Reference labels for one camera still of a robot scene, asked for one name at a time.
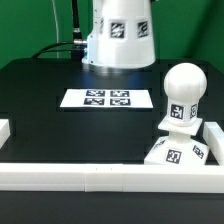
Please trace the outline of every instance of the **black table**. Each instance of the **black table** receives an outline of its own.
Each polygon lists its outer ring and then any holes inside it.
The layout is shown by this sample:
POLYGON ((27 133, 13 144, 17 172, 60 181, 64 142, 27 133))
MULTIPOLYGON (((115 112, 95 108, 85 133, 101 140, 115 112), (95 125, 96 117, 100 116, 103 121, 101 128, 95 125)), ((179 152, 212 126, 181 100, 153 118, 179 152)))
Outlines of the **black table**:
MULTIPOLYGON (((20 59, 0 71, 0 118, 11 136, 0 162, 142 164, 166 115, 163 80, 177 60, 123 75, 83 71, 70 60, 20 59), (146 89, 153 109, 61 109, 67 89, 146 89)), ((224 77, 210 64, 198 117, 223 128, 224 77)), ((203 142, 201 127, 194 139, 203 142)), ((209 155, 208 165, 215 164, 209 155)), ((0 192, 0 223, 222 223, 224 196, 214 194, 0 192)))

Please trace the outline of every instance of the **printed marker sheet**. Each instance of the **printed marker sheet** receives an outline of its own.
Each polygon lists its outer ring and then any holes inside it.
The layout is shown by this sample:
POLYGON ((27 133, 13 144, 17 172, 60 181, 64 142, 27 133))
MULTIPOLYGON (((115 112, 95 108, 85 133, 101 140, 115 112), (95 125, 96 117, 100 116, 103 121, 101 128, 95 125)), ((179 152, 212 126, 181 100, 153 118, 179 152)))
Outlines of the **printed marker sheet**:
POLYGON ((153 105, 148 90, 68 89, 60 107, 153 108, 153 105))

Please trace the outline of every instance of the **wire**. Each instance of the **wire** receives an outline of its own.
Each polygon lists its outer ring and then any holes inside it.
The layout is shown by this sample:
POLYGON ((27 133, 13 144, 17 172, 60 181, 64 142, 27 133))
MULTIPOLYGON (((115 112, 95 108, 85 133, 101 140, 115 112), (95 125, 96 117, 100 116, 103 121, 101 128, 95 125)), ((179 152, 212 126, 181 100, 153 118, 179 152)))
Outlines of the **wire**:
POLYGON ((82 33, 79 24, 78 0, 72 0, 74 39, 82 39, 82 33))
POLYGON ((85 48, 77 48, 77 49, 70 49, 70 50, 48 50, 48 51, 39 51, 38 54, 32 56, 33 59, 37 59, 41 54, 45 53, 52 53, 52 52, 72 52, 72 51, 84 51, 85 48))
POLYGON ((52 0, 52 5, 54 10, 54 19, 55 19, 55 26, 56 26, 56 38, 57 38, 57 43, 59 43, 60 42, 60 28, 58 23, 58 13, 57 13, 55 0, 52 0))
POLYGON ((47 51, 49 49, 52 49, 54 47, 58 47, 58 46, 64 46, 64 45, 74 45, 74 42, 73 41, 68 41, 68 42, 60 42, 60 43, 55 43, 55 44, 51 44, 47 47, 44 47, 43 49, 41 49, 39 52, 37 52, 36 54, 34 54, 32 56, 32 58, 38 58, 39 55, 41 55, 42 53, 40 52, 43 52, 43 51, 47 51))

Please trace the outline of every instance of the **black cable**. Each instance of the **black cable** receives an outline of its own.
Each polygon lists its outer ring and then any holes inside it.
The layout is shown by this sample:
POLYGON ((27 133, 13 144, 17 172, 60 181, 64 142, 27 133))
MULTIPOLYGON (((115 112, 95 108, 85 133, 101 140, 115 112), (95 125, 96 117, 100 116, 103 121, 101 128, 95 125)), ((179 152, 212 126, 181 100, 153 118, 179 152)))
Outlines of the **black cable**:
POLYGON ((37 59, 41 54, 45 53, 52 53, 52 52, 73 52, 73 51, 84 51, 85 48, 77 48, 77 49, 70 49, 70 50, 44 50, 39 51, 37 54, 32 56, 32 59, 37 59))
POLYGON ((36 54, 34 54, 32 56, 32 58, 38 58, 39 55, 41 54, 40 52, 42 51, 47 51, 51 48, 54 48, 54 47, 59 47, 59 46, 64 46, 64 45, 74 45, 74 42, 73 41, 69 41, 69 42, 60 42, 60 43, 55 43, 55 44, 51 44, 47 47, 44 47, 43 49, 41 49, 39 52, 37 52, 36 54))
POLYGON ((82 39, 79 23, 78 0, 72 0, 74 39, 82 39))

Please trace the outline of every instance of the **white figure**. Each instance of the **white figure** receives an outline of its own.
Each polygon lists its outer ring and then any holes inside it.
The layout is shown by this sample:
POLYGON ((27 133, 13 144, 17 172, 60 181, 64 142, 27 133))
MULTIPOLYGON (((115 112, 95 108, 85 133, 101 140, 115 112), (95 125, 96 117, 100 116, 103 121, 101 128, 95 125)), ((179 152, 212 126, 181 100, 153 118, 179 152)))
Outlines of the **white figure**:
POLYGON ((197 110, 206 86, 205 74, 196 65, 179 64, 167 73, 164 81, 167 115, 159 129, 169 131, 169 136, 158 139, 145 164, 205 164, 209 149, 192 140, 191 135, 197 134, 202 123, 197 118, 197 110))

